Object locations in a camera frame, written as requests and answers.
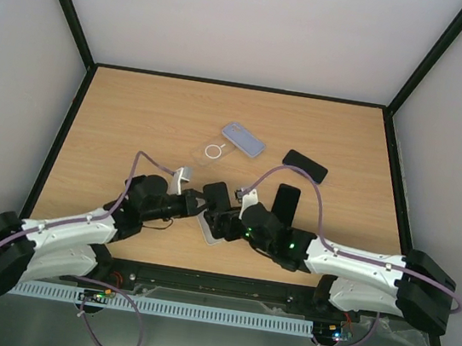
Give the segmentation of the lilac phone case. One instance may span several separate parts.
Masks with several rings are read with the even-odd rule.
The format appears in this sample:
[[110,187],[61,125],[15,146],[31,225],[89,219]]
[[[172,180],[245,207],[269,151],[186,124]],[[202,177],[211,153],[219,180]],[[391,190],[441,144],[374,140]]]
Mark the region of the lilac phone case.
[[242,124],[237,122],[231,122],[222,127],[221,134],[249,158],[257,157],[266,148],[263,141],[256,138]]

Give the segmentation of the clear magsafe phone case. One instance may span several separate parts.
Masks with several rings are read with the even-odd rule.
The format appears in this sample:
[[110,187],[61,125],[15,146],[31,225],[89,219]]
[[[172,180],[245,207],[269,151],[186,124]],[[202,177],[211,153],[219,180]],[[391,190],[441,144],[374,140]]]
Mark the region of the clear magsafe phone case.
[[212,166],[236,149],[223,134],[215,135],[190,151],[190,156],[199,167]]

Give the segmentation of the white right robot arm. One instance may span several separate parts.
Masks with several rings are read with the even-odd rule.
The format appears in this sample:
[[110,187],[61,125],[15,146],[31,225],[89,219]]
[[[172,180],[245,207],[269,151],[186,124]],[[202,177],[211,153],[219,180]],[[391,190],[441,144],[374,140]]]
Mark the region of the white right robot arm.
[[365,310],[402,317],[438,337],[447,330],[456,285],[422,251],[388,256],[347,248],[285,225],[261,203],[213,206],[203,218],[214,239],[243,239],[283,269],[318,274],[322,287],[313,307],[323,317]]

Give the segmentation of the black phone blue edge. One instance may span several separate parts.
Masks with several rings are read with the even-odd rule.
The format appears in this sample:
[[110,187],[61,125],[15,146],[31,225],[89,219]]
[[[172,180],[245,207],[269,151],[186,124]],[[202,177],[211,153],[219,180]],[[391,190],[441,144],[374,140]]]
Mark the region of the black phone blue edge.
[[322,166],[295,149],[288,151],[281,163],[283,165],[296,166],[306,172],[312,181],[319,185],[321,185],[328,174],[328,169],[325,166]]

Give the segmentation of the black enclosure frame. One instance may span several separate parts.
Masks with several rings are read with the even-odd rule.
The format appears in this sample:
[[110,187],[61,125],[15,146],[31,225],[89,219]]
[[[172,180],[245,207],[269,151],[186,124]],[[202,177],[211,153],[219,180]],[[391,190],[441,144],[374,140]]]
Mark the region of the black enclosure frame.
[[[92,54],[90,53],[89,45],[87,40],[85,39],[85,35],[83,32],[83,28],[81,27],[80,20],[78,18],[77,10],[74,7],[74,3],[72,0],[58,0],[61,6],[61,10],[65,15],[66,22],[70,28],[70,31],[73,35],[73,39],[75,44],[77,45],[78,52],[80,57],[84,63],[86,74],[84,75],[84,79],[82,80],[76,95],[72,99],[72,104],[68,109],[68,112],[62,122],[59,132],[56,134],[54,139],[54,143],[50,148],[48,156],[44,160],[42,169],[40,170],[36,181],[32,187],[31,192],[26,199],[25,204],[23,205],[22,209],[20,210],[20,217],[30,216],[34,205],[37,203],[37,199],[39,198],[40,193],[43,190],[43,186],[47,180],[47,176],[53,169],[53,165],[57,158],[57,155],[61,151],[61,147],[69,133],[70,128],[72,127],[72,123],[75,120],[75,116],[81,107],[84,97],[88,92],[90,87],[90,81],[92,81],[96,71],[99,67],[101,67],[101,63],[94,62]],[[441,56],[446,52],[446,50],[451,46],[453,41],[459,36],[462,32],[462,8],[455,15],[454,19],[451,21],[449,26],[445,29],[442,35],[437,39],[436,43],[432,48],[429,50],[428,54],[424,57],[424,59],[420,62],[420,64],[416,67],[415,71],[412,73],[410,78],[403,84],[402,88],[399,90],[395,98],[389,105],[380,105],[380,104],[373,104],[367,103],[362,101],[344,99],[344,98],[337,98],[325,95],[313,95],[307,93],[297,92],[295,90],[288,90],[288,89],[277,89],[265,86],[258,86],[252,84],[241,84],[232,81],[222,81],[216,79],[209,79],[209,78],[198,78],[186,75],[175,74],[174,78],[185,79],[185,80],[192,80],[198,81],[201,83],[208,83],[208,84],[215,84],[222,86],[228,86],[229,88],[240,88],[245,90],[258,90],[282,95],[294,95],[294,96],[301,96],[319,100],[325,100],[330,102],[337,102],[343,104],[355,104],[356,106],[362,107],[373,107],[379,108],[383,113],[383,121],[384,121],[384,130],[385,130],[385,140],[389,158],[389,165],[390,165],[390,177],[393,186],[393,197],[395,202],[395,209],[396,209],[396,221],[398,227],[398,234],[400,240],[401,251],[404,253],[408,253],[412,249],[412,235],[411,235],[411,228],[408,218],[408,209],[407,209],[407,199],[404,197],[404,180],[403,174],[401,173],[401,163],[400,163],[400,154],[399,149],[396,144],[396,129],[393,122],[393,116],[396,112],[399,111],[402,104],[407,100],[408,97],[418,88],[421,84],[424,77],[426,77],[427,73],[431,71],[431,69],[435,66],[435,64],[441,59]]]

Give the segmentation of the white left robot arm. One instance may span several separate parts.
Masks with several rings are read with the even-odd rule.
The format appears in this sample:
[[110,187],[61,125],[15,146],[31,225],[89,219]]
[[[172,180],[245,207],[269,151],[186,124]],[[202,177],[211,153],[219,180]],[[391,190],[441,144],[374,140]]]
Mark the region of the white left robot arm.
[[161,176],[132,176],[119,197],[82,215],[20,219],[0,213],[0,296],[28,280],[90,275],[111,242],[128,239],[146,222],[201,214],[204,194],[195,189],[169,192]]

